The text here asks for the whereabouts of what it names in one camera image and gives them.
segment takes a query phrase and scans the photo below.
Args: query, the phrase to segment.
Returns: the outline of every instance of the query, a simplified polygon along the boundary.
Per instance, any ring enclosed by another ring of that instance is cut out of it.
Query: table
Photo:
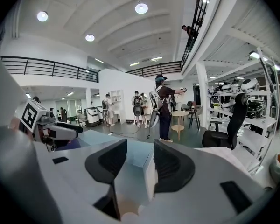
[[[172,116],[176,116],[178,117],[178,125],[172,125],[171,128],[174,130],[174,131],[177,131],[178,132],[178,141],[180,140],[180,133],[181,133],[181,130],[183,130],[185,127],[180,125],[180,117],[182,116],[186,116],[189,114],[189,112],[187,111],[173,111],[172,113]]]

